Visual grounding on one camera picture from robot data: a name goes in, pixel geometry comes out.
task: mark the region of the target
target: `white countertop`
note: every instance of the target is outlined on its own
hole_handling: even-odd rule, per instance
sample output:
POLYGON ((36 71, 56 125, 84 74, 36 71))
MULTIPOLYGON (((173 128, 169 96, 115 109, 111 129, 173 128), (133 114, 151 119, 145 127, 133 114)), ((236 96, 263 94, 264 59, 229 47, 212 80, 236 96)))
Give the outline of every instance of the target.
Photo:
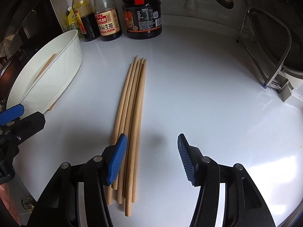
MULTIPOLYGON (((303 112, 261 86, 235 39, 164 26, 150 40, 123 35, 81 46, 78 73, 45 113, 45 128, 20 146, 14 160, 35 199, 62 162, 85 163, 109 145, 125 77, 138 54, 148 60, 138 201, 129 218, 123 206, 109 207, 115 226, 189 226, 199 188, 187 181, 177 148, 180 133, 218 164, 243 164, 276 225, 300 203, 303 112)), ((216 226, 224 212, 224 186, 220 189, 216 226)))

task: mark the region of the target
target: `glass bottle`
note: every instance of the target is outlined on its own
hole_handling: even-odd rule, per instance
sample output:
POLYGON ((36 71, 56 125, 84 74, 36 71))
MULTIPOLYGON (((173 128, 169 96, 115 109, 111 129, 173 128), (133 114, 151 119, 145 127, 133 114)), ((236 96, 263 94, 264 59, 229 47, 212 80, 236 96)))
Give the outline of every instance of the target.
POLYGON ((122 35, 117 5, 114 0, 94 0, 94 14, 102 40, 111 41, 122 35))
POLYGON ((73 0, 72 9, 81 28, 84 39, 89 42, 100 36, 90 0, 73 0))

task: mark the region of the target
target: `barcode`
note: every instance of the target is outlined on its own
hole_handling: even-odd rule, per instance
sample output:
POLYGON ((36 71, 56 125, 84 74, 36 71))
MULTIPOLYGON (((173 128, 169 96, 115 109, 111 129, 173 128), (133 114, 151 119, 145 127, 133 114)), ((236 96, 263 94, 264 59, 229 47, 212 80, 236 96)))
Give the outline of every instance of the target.
POLYGON ((161 25, 161 17, 159 19, 156 19, 156 27, 161 25))

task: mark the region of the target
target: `blue gripper pad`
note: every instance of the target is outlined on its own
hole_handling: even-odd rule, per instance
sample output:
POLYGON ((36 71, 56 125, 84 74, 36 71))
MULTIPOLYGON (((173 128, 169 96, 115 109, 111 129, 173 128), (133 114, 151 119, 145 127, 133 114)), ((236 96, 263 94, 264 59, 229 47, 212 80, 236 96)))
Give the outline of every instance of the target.
POLYGON ((194 185, 196 183, 196 168, 198 162, 184 134, 178 136, 178 150, 185 169, 187 179, 194 185))
POLYGON ((113 182, 117 179, 120 166, 126 152, 126 147, 127 137, 126 135, 121 134, 111 154, 109 162, 109 174, 107 176, 107 182, 109 185, 113 184, 113 182))
POLYGON ((24 113, 24 106, 21 104, 18 104, 16 106, 13 106, 6 111, 0 113, 0 125, 3 126, 7 124, 8 122, 11 122, 12 120, 22 116, 24 113))

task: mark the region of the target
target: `screw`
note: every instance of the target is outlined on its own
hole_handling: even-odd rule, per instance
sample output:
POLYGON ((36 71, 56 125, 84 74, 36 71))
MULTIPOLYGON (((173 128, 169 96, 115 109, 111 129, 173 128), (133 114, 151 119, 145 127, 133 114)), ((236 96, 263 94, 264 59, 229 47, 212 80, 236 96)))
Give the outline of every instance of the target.
POLYGON ((210 162, 210 158, 207 156, 203 156, 202 161, 205 163, 209 163, 210 162))
POLYGON ((94 158, 94 162, 100 162, 101 160, 102 160, 102 157, 100 155, 98 155, 94 158))
POLYGON ((69 164, 67 162, 64 162, 64 163, 61 164, 62 169, 66 169, 68 167, 69 167, 69 164))
POLYGON ((243 170, 243 166, 242 166, 241 164, 236 164, 235 167, 236 167, 239 171, 243 170))

